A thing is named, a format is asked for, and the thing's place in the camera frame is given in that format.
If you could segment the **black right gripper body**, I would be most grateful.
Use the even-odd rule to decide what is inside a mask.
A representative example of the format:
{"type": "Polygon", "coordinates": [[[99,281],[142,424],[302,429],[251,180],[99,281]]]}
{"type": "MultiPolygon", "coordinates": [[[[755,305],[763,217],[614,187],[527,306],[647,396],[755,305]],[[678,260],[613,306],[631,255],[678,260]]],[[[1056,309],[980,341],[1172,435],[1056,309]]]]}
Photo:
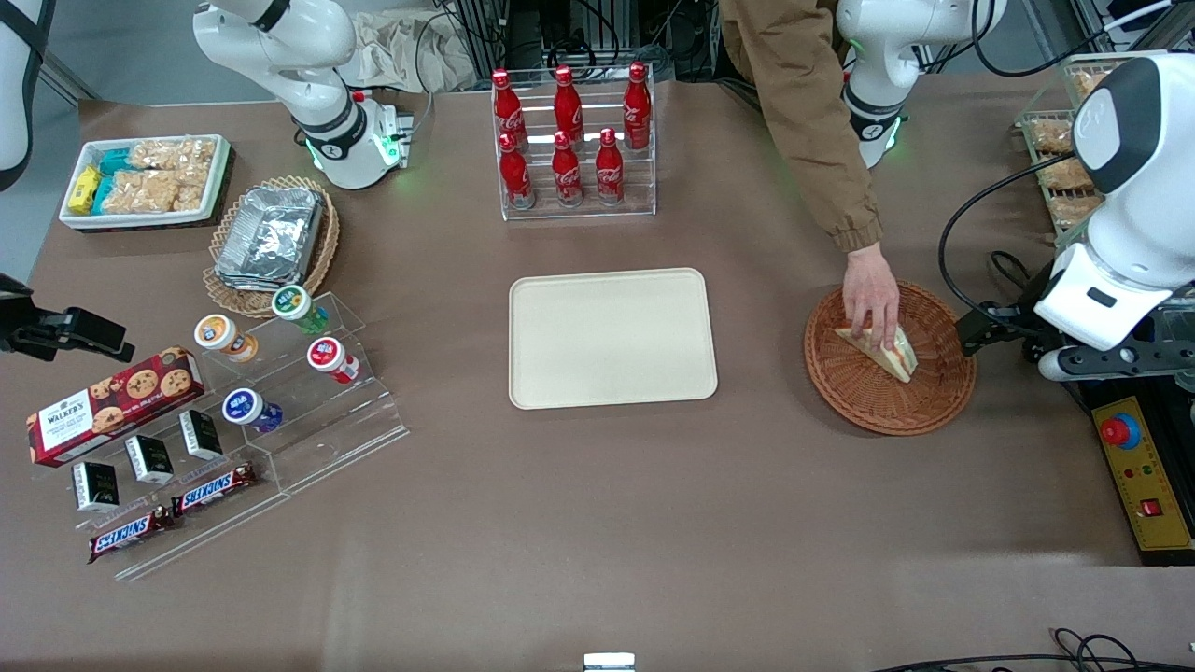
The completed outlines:
{"type": "Polygon", "coordinates": [[[24,354],[29,358],[51,362],[60,350],[74,347],[65,335],[65,328],[74,323],[74,311],[49,312],[33,310],[1,312],[1,350],[5,354],[24,354]]]}

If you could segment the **bare person hand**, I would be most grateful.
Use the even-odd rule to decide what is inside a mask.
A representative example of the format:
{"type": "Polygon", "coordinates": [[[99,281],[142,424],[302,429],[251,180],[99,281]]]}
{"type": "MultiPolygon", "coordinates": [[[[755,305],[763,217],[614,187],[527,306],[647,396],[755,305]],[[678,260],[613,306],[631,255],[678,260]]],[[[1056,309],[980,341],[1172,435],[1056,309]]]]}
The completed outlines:
{"type": "Polygon", "coordinates": [[[863,336],[864,329],[870,329],[869,343],[874,350],[893,349],[900,292],[880,243],[846,256],[842,305],[854,340],[863,336]]]}

